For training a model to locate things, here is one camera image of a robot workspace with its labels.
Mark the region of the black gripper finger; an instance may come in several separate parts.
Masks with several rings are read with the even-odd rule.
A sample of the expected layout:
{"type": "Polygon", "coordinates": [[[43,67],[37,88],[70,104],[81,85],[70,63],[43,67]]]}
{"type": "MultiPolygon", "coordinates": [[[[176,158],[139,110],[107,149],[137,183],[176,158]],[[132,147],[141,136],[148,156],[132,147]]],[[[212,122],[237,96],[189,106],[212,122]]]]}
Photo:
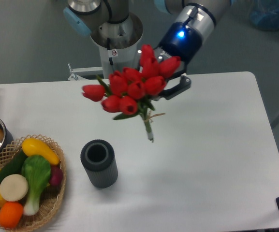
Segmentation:
{"type": "Polygon", "coordinates": [[[164,98],[170,100],[191,87],[191,79],[185,75],[179,77],[179,83],[170,89],[163,90],[158,96],[157,100],[164,98]]]}

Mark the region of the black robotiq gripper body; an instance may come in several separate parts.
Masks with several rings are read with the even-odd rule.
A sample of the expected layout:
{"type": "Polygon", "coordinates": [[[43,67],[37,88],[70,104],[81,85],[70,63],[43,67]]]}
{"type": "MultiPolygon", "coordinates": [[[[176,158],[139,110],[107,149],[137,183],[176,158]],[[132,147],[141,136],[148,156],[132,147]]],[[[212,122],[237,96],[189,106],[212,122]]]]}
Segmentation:
{"type": "Polygon", "coordinates": [[[154,55],[162,65],[161,70],[166,79],[171,80],[185,73],[187,65],[202,44],[202,37],[195,29],[182,22],[172,24],[154,48],[154,55]]]}

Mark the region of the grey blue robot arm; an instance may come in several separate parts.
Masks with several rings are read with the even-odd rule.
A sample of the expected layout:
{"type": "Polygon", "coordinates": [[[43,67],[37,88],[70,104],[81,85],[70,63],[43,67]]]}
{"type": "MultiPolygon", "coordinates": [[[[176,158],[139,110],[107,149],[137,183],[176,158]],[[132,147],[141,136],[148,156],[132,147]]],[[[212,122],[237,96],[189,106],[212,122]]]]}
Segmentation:
{"type": "MultiPolygon", "coordinates": [[[[172,56],[182,60],[174,78],[178,85],[162,91],[159,98],[171,99],[187,90],[191,80],[186,76],[187,65],[207,40],[226,10],[230,0],[157,0],[155,6],[162,12],[177,14],[154,54],[158,62],[172,56]]],[[[102,74],[108,78],[124,67],[139,67],[141,50],[138,43],[143,36],[141,20],[129,10],[126,0],[70,0],[63,11],[72,28],[89,36],[98,46],[102,65],[92,68],[70,69],[70,80],[85,75],[102,74]]]]}

